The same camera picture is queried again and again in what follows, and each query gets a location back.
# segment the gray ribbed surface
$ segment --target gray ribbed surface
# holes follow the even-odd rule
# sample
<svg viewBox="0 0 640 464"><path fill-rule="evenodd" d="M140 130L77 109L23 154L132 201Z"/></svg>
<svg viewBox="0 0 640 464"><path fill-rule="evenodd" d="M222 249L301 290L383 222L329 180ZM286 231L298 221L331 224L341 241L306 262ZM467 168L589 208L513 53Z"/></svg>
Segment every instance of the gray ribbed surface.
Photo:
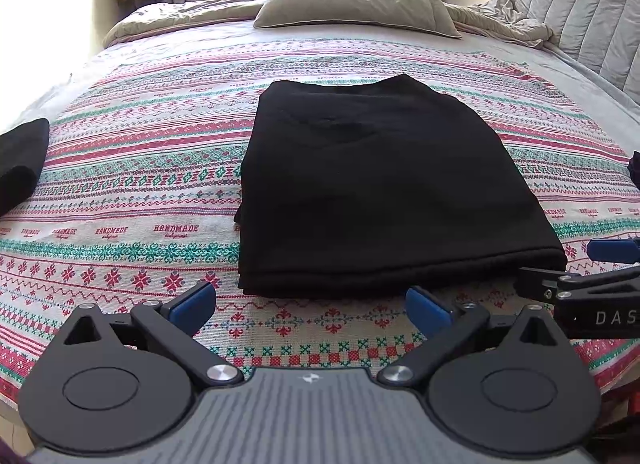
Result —
<svg viewBox="0 0 640 464"><path fill-rule="evenodd" d="M319 379L310 379L311 374ZM99 459L37 450L28 460L33 464L506 462L451 441L433 426L413 394L377 386L361 368L259 368L242 386L205 394L180 430L146 449ZM593 463L578 451L535 462Z"/></svg>
<svg viewBox="0 0 640 464"><path fill-rule="evenodd" d="M562 51L640 103L640 0L512 0Z"/></svg>

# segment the beige pillow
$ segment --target beige pillow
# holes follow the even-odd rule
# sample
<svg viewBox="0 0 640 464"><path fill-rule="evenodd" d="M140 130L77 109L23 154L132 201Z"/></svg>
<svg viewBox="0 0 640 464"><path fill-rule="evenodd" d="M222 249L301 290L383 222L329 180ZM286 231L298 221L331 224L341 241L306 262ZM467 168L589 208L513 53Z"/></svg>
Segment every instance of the beige pillow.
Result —
<svg viewBox="0 0 640 464"><path fill-rule="evenodd" d="M376 24L460 38L442 0L266 0L254 28Z"/></svg>

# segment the quilted headboard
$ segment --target quilted headboard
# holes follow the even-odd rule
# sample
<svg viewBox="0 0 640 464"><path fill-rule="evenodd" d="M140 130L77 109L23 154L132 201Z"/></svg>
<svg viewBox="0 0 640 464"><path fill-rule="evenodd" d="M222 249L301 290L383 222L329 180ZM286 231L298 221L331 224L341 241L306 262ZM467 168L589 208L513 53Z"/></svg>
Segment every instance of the quilted headboard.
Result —
<svg viewBox="0 0 640 464"><path fill-rule="evenodd" d="M640 103L640 0L513 0L552 42Z"/></svg>

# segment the striped blanket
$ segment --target striped blanket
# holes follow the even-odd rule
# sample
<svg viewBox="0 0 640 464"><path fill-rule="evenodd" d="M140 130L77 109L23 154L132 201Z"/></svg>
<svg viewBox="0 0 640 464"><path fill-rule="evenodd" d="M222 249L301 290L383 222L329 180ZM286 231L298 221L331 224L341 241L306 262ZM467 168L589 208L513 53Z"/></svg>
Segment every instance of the striped blanket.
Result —
<svg viewBox="0 0 640 464"><path fill-rule="evenodd" d="M216 288L218 305L196 338L244 372L256 365L376 371L421 342L402 298L268 300L238 291L232 216L241 202L240 163L258 96L274 80L349 85L405 72L459 98L503 140L572 271L616 268L587 258L589 239L640 235L640 191L624 152L588 109L526 65L438 50L428 35L424 45L339 32L267 32L254 40L244 24L230 24L244 36L231 42L217 30L229 36L236 28L207 26L171 34L175 47L166 46L169 35L115 46L158 44L162 53L114 67L51 123L34 196L0 219L0 393L9 404L79 303L126 313L200 279ZM443 294L503 313L522 306L510 282ZM636 341L574 343L602 388L640 356Z"/></svg>

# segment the black fabric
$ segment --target black fabric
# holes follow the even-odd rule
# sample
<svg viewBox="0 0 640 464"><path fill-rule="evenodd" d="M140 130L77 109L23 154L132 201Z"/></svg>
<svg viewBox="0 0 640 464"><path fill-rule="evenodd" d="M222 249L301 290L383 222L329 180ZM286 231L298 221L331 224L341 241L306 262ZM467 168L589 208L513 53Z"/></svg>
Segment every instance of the black fabric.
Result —
<svg viewBox="0 0 640 464"><path fill-rule="evenodd" d="M629 160L629 177L640 189L640 152L634 152L634 156Z"/></svg>
<svg viewBox="0 0 640 464"><path fill-rule="evenodd" d="M407 75L272 83L241 168L247 294L366 297L566 266L497 134Z"/></svg>
<svg viewBox="0 0 640 464"><path fill-rule="evenodd" d="M0 216L29 199L49 146L49 122L37 119L0 136Z"/></svg>

